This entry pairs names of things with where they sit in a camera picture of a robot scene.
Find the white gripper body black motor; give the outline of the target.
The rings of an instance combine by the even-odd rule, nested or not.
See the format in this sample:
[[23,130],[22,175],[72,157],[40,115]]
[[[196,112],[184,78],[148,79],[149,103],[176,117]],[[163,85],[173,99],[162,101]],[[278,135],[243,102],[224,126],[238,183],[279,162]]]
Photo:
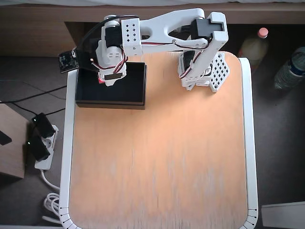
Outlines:
[[98,69],[98,81],[122,79],[126,76],[127,56],[122,48],[106,47],[106,41],[99,40],[95,50],[96,60],[94,67]]

